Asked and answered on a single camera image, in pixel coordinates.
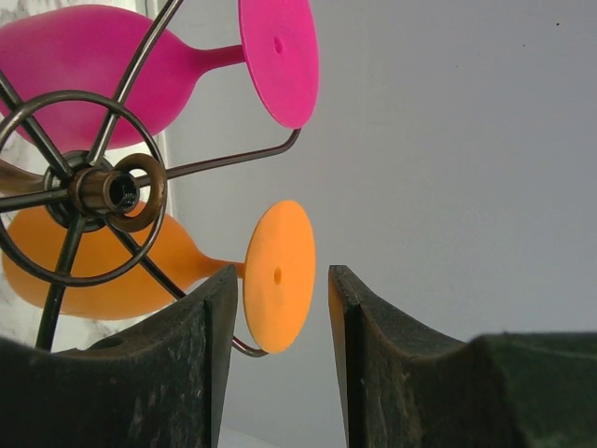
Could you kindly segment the orange wine glass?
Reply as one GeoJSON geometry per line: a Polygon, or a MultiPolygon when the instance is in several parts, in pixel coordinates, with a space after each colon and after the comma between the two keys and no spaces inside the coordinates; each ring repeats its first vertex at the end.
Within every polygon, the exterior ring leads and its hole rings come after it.
{"type": "MultiPolygon", "coordinates": [[[[66,230],[43,207],[20,211],[7,233],[33,262],[56,266],[66,230]]],[[[164,218],[149,258],[186,290],[226,266],[196,247],[172,216],[164,218]]],[[[257,223],[245,260],[235,265],[243,280],[243,309],[257,345],[279,353],[291,345],[306,321],[312,302],[316,254],[312,225],[302,206],[285,200],[270,207],[257,223]]],[[[147,315],[174,298],[140,265],[93,287],[69,287],[62,313],[96,320],[122,320],[147,315]]]]}

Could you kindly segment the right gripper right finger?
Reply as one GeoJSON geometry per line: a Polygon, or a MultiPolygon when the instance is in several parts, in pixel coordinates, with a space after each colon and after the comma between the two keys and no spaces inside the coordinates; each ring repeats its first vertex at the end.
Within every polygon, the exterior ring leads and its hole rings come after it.
{"type": "Polygon", "coordinates": [[[596,336],[500,333],[461,342],[328,271],[350,447],[592,447],[596,336]]]}

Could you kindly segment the pink wine glass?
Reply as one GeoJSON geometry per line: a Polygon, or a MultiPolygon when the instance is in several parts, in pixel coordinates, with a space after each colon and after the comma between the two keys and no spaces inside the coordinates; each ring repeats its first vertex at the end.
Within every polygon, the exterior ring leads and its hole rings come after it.
{"type": "MultiPolygon", "coordinates": [[[[185,108],[199,78],[243,63],[271,116],[289,129],[303,127],[319,91],[319,54],[306,1],[242,1],[241,41],[195,49],[165,31],[150,51],[125,106],[151,134],[185,108]]],[[[1,69],[23,100],[53,91],[115,94],[151,20],[131,10],[80,5],[13,21],[1,29],[1,69]]]]}

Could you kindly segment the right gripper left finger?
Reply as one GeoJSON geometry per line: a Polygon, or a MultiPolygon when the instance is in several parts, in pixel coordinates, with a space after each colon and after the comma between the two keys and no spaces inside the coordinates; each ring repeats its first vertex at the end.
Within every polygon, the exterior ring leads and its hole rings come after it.
{"type": "Polygon", "coordinates": [[[86,350],[1,342],[5,447],[214,447],[238,302],[228,266],[86,350]]]}

